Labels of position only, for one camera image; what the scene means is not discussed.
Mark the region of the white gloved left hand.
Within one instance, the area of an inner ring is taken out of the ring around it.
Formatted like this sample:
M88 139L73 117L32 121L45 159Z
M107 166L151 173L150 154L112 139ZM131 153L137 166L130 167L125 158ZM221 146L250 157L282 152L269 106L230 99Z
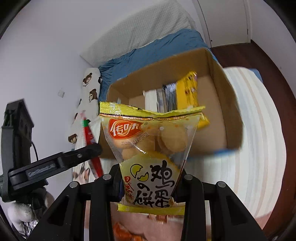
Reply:
M8 207L8 217L13 230L22 239L27 239L54 200L53 195L43 187L12 202Z

